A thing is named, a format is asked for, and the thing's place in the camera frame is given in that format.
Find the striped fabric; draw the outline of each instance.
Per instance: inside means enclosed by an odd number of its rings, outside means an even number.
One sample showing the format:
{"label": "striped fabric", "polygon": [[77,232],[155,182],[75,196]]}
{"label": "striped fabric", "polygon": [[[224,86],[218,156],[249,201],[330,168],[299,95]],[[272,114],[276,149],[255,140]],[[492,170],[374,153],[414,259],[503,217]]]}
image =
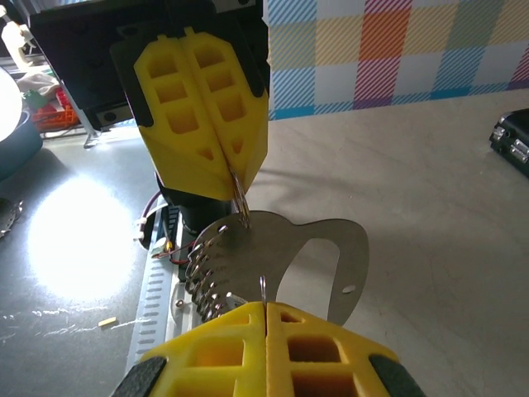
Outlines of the striped fabric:
{"label": "striped fabric", "polygon": [[271,119],[529,88],[529,0],[268,0],[264,9]]}

